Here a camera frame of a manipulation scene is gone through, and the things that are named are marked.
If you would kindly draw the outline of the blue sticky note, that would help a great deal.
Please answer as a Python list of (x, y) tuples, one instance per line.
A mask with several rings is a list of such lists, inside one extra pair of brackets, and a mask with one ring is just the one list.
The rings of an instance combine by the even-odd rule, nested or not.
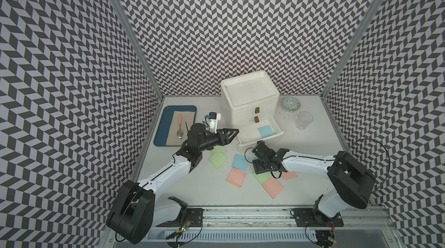
[(232, 167), (243, 172), (246, 172), (248, 169), (248, 161), (245, 159), (243, 155), (235, 154), (234, 160), (232, 162)]
[(258, 131), (262, 138), (268, 138), (276, 134), (271, 125), (259, 127)]

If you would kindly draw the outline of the white bottom drawer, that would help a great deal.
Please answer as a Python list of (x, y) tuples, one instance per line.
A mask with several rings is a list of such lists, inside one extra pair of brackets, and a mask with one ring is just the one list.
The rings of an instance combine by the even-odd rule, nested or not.
[[(266, 125), (271, 125), (275, 131), (275, 135), (268, 137), (268, 138), (262, 138), (258, 128)], [(238, 150), (244, 150), (248, 147), (254, 147), (258, 141), (266, 141), (271, 140), (274, 138), (278, 138), (282, 136), (285, 132), (280, 129), (279, 125), (277, 124), (276, 120), (274, 118), (265, 119), (263, 121), (260, 121), (258, 123), (254, 123), (251, 125), (247, 125), (244, 127), (241, 127), (239, 129), (239, 134), (237, 136), (239, 144), (238, 144)]]

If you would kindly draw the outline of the white drawer cabinet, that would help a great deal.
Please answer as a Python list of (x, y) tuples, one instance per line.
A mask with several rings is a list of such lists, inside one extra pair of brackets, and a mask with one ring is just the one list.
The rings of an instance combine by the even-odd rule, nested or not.
[(263, 71), (222, 80), (223, 112), (233, 128), (253, 125), (272, 118), (280, 93)]

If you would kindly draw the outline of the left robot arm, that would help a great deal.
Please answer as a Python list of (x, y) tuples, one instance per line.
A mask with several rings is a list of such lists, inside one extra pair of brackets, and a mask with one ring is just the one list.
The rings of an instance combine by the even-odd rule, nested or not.
[(187, 204), (176, 197), (161, 200), (161, 195), (198, 166), (204, 151), (230, 144), (238, 133), (238, 129), (230, 128), (211, 132), (204, 124), (193, 124), (167, 165), (138, 182), (128, 180), (119, 188), (106, 226), (137, 244), (154, 226), (186, 223)]

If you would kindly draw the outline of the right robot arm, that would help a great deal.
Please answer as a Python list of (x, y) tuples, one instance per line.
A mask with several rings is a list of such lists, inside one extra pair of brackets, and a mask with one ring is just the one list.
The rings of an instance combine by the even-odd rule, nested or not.
[(279, 172), (299, 172), (328, 180), (333, 189), (320, 195), (310, 212), (294, 209), (299, 227), (304, 224), (326, 226), (338, 218), (340, 212), (353, 207), (366, 209), (374, 190), (375, 176), (347, 151), (336, 155), (318, 156), (300, 154), (287, 148), (274, 151), (264, 141), (258, 141), (251, 149), (256, 159), (251, 163), (257, 175)]

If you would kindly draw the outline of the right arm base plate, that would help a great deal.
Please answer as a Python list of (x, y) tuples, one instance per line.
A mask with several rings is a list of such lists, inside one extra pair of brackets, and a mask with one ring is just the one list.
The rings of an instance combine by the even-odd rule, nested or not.
[(337, 213), (334, 217), (326, 217), (322, 213), (314, 212), (310, 208), (298, 207), (290, 211), (298, 227), (344, 227), (342, 216)]

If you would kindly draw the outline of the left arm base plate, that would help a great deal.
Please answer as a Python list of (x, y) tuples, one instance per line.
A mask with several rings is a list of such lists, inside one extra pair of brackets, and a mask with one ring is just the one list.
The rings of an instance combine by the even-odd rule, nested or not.
[(179, 228), (186, 223), (186, 220), (188, 220), (191, 222), (190, 227), (198, 228), (202, 225), (203, 211), (203, 208), (182, 209), (176, 220), (166, 221), (160, 225), (157, 225), (156, 227)]

